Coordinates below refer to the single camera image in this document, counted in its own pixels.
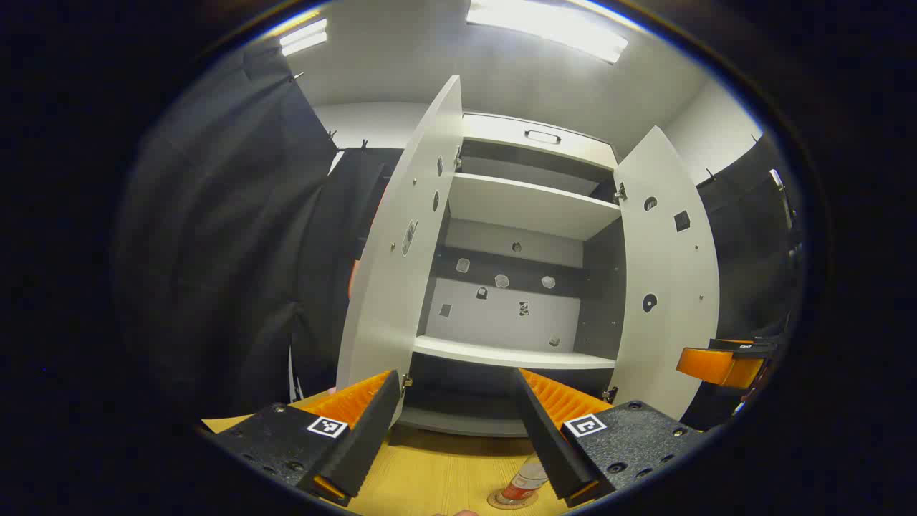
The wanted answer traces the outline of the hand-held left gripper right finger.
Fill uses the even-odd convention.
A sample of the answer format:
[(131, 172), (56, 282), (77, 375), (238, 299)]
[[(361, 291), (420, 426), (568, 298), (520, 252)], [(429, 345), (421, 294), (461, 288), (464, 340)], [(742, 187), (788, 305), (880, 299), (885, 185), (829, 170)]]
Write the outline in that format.
[(674, 470), (710, 441), (645, 401), (610, 405), (527, 369), (513, 397), (557, 499), (569, 507), (629, 493)]

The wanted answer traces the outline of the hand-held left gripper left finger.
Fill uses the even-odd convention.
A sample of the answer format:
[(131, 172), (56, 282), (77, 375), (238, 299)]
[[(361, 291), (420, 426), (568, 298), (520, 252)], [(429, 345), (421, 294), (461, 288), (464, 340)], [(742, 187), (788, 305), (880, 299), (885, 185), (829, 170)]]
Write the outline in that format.
[(387, 370), (304, 408), (269, 405), (210, 432), (208, 441), (274, 482), (346, 507), (360, 492), (401, 398), (400, 375)]

